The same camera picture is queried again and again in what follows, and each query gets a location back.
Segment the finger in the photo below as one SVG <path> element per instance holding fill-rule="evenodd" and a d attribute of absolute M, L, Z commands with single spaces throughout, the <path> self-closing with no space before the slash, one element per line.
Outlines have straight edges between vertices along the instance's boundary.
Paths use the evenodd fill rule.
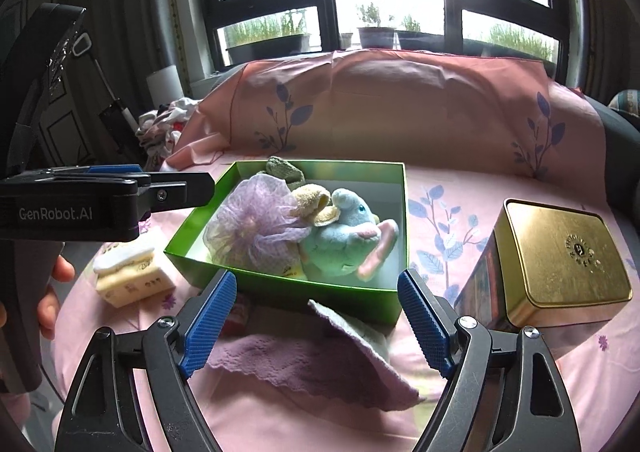
<path fill-rule="evenodd" d="M 69 282 L 76 276 L 76 270 L 62 255 L 58 255 L 51 276 L 60 282 Z"/>
<path fill-rule="evenodd" d="M 40 326 L 40 332 L 42 337 L 47 340 L 53 340 L 56 336 L 56 333 L 53 329 L 47 329 L 46 327 Z"/>
<path fill-rule="evenodd" d="M 47 286 L 47 292 L 43 299 L 38 303 L 38 322 L 43 329 L 51 331 L 56 326 L 56 318 L 60 311 L 60 302 L 58 296 L 53 290 L 51 284 Z"/>

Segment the pink bedsheet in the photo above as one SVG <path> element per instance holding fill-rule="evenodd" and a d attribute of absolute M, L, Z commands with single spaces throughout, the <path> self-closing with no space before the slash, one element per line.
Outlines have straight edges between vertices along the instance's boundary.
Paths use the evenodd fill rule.
<path fill-rule="evenodd" d="M 218 177 L 233 161 L 273 153 L 405 161 L 410 254 L 435 294 L 455 297 L 507 197 L 599 213 L 637 293 L 638 273 L 606 205 L 599 117 L 549 82 L 537 63 L 398 51 L 254 62 L 200 104 L 166 167 L 196 165 Z M 187 213 L 154 215 L 152 223 L 170 237 Z M 455 244 L 440 251 L 437 235 Z M 88 281 L 77 282 L 54 342 L 65 392 L 95 329 L 147 327 L 195 293 L 175 270 L 174 279 L 174 295 L 122 310 L 103 303 Z M 559 360 L 585 452 L 607 441 L 640 389 L 640 340 L 628 338 L 640 326 L 639 302 L 636 295 L 599 334 Z M 385 413 L 210 368 L 194 375 L 191 388 L 225 451 L 407 451 L 442 381 L 426 365 L 404 315 L 390 337 L 390 356 L 428 402 Z M 146 382 L 138 392 L 154 450 L 168 450 Z"/>

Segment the pink cloth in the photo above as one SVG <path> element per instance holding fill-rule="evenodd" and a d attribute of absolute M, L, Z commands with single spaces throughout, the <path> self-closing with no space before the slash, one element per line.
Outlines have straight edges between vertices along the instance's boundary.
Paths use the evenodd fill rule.
<path fill-rule="evenodd" d="M 417 405 L 420 396 L 372 346 L 351 339 L 341 326 L 312 305 L 322 331 L 311 337 L 314 321 L 295 313 L 267 310 L 267 316 L 286 326 L 292 318 L 305 326 L 306 335 L 283 337 L 263 332 L 238 340 L 219 340 L 207 360 L 212 369 L 255 376 L 275 387 L 311 396 L 323 396 L 345 403 L 385 411 L 405 410 Z"/>
<path fill-rule="evenodd" d="M 559 360 L 582 449 L 597 452 L 640 389 L 640 340 L 629 337 L 640 326 L 638 273 L 606 205 L 605 150 L 597 113 L 549 82 L 536 62 L 356 51 L 247 65 L 201 102 L 165 167 L 217 178 L 233 161 L 273 153 L 405 161 L 411 258 L 432 291 L 450 299 L 478 260 L 505 198 L 599 213 L 636 295 L 599 334 Z M 155 215 L 152 222 L 170 237 L 186 213 Z M 120 311 L 78 281 L 56 327 L 54 361 L 65 390 L 97 327 L 132 330 L 177 311 L 194 291 L 175 279 L 172 307 L 163 307 L 159 295 Z M 390 337 L 390 362 L 430 400 L 442 392 L 404 315 Z M 229 451 L 410 450 L 433 409 L 425 402 L 385 413 L 210 367 L 194 375 L 191 388 Z M 138 393 L 154 450 L 168 450 L 148 387 L 138 383 Z"/>

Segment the plush toy ear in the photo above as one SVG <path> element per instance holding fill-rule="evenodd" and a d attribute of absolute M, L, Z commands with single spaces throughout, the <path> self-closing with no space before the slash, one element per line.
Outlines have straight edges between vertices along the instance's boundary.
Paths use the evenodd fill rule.
<path fill-rule="evenodd" d="M 327 226 L 340 219 L 340 208 L 324 207 L 313 218 L 314 226 Z"/>
<path fill-rule="evenodd" d="M 331 194 L 331 202 L 343 210 L 354 206 L 358 199 L 359 197 L 355 193 L 345 188 L 338 188 Z"/>
<path fill-rule="evenodd" d="M 382 266 L 389 254 L 391 254 L 398 240 L 400 230 L 393 219 L 382 221 L 378 224 L 378 228 L 382 234 L 380 242 L 356 270 L 356 276 L 363 282 L 371 280 L 373 274 L 377 272 L 378 268 Z"/>

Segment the blue gripper pad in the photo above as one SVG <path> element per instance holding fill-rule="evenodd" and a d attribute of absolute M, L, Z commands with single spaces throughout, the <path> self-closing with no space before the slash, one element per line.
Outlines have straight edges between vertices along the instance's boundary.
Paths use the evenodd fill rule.
<path fill-rule="evenodd" d="M 398 299 L 430 368 L 443 378 L 450 378 L 456 366 L 449 335 L 407 271 L 398 276 Z"/>
<path fill-rule="evenodd" d="M 87 174 L 142 174 L 140 165 L 95 165 L 89 167 Z"/>
<path fill-rule="evenodd" d="M 207 363 L 226 317 L 236 302 L 237 292 L 236 277 L 228 271 L 200 309 L 184 336 L 184 354 L 178 369 L 185 378 L 190 378 Z"/>

